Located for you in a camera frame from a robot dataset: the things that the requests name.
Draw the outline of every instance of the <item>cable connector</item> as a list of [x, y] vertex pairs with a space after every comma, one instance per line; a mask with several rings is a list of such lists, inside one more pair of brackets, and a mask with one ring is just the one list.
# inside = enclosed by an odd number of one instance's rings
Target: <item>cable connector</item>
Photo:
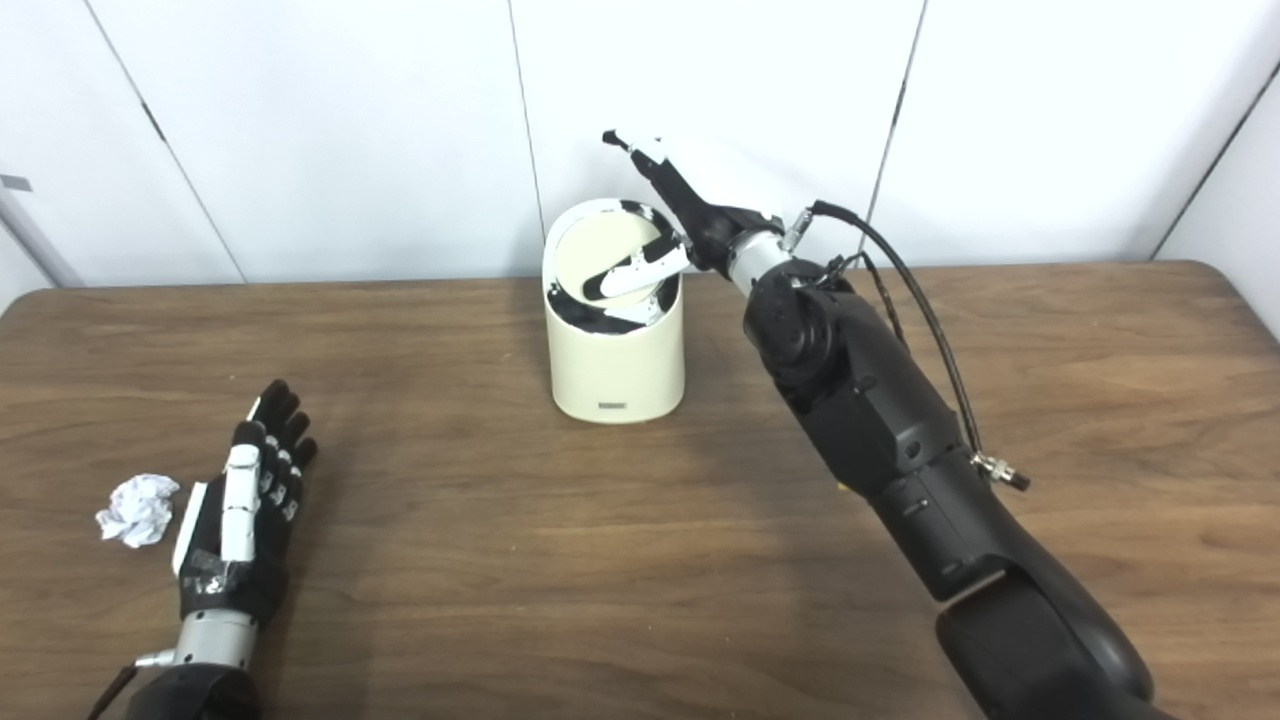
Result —
[[974, 452], [969, 461], [973, 462], [973, 465], [978, 468], [983, 475], [987, 475], [987, 479], [993, 483], [1004, 483], [1018, 492], [1027, 492], [1027, 488], [1032, 487], [1030, 478], [1019, 473], [1012, 465], [998, 457], [992, 457], [983, 452]]
[[813, 224], [813, 209], [805, 208], [804, 213], [800, 213], [800, 217], [796, 218], [796, 222], [791, 223], [791, 227], [787, 228], [787, 233], [782, 236], [782, 240], [778, 242], [778, 247], [781, 247], [783, 252], [790, 254], [794, 251], [796, 246], [800, 245], [800, 241], [804, 238], [804, 233], [809, 229], [810, 224]]

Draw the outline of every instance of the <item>wooden table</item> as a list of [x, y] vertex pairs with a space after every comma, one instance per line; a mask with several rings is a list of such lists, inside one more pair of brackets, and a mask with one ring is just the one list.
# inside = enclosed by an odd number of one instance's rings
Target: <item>wooden table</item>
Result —
[[[1280, 348], [1231, 287], [1181, 263], [920, 281], [988, 447], [1037, 480], [1005, 502], [1128, 630], [1160, 705], [1276, 717]], [[534, 281], [20, 300], [0, 320], [0, 717], [77, 717], [172, 644], [175, 528], [131, 551], [92, 515], [136, 473], [207, 479], [276, 375], [321, 455], [253, 660], [274, 717], [978, 717], [938, 609], [774, 397], [741, 299], [687, 292], [685, 401], [621, 428], [552, 404]]]

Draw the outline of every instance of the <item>prosthetic hand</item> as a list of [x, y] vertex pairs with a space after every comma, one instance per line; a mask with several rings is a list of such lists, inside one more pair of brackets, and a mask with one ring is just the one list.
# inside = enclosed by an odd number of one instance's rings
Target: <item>prosthetic hand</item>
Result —
[[[684, 250], [746, 295], [746, 336], [814, 448], [840, 483], [870, 503], [934, 600], [951, 603], [937, 637], [987, 716], [1167, 720], [1149, 705], [1151, 674], [1129, 639], [996, 497], [996, 483], [1025, 489], [1028, 482], [980, 452], [945, 336], [879, 233], [820, 201], [783, 232], [744, 195], [682, 174], [677, 165], [687, 149], [612, 131], [604, 141], [627, 150], [684, 225], [687, 237], [668, 252]], [[696, 150], [690, 167], [714, 181]], [[815, 215], [861, 229], [902, 273], [952, 373], [968, 443], [901, 332], [895, 337], [842, 277], [849, 261], [819, 266], [792, 256]], [[622, 259], [584, 291], [613, 296], [655, 282], [662, 273], [646, 265], [666, 255]], [[663, 261], [667, 269], [680, 265]]]
[[223, 473], [197, 483], [173, 570], [182, 629], [172, 650], [138, 657], [108, 689], [96, 717], [138, 667], [165, 667], [129, 702], [129, 720], [256, 720], [248, 664], [259, 632], [284, 601], [284, 555], [316, 455], [298, 396], [273, 382], [236, 427]]

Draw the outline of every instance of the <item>white trash can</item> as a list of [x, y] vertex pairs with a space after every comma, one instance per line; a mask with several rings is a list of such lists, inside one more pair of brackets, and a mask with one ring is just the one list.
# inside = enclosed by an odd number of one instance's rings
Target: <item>white trash can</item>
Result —
[[590, 301], [582, 283], [673, 233], [653, 208], [589, 200], [552, 225], [543, 250], [543, 305], [552, 395], [564, 414], [589, 423], [660, 418], [685, 395], [681, 277], [621, 297]]

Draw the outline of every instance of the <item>white cabinet door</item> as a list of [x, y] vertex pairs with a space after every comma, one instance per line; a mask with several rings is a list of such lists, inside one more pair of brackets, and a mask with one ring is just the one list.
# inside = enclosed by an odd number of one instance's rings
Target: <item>white cabinet door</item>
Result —
[[[865, 211], [920, 3], [512, 0], [543, 220], [593, 197], [658, 202], [622, 127], [714, 137], [758, 165], [778, 209]], [[849, 252], [818, 223], [803, 254]]]
[[45, 287], [49, 287], [45, 274], [0, 224], [0, 314], [18, 297]]
[[65, 286], [241, 282], [88, 8], [0, 0], [0, 214]]
[[909, 261], [1146, 259], [1280, 58], [1271, 0], [931, 3], [874, 223]]
[[250, 281], [536, 270], [503, 0], [92, 5]]

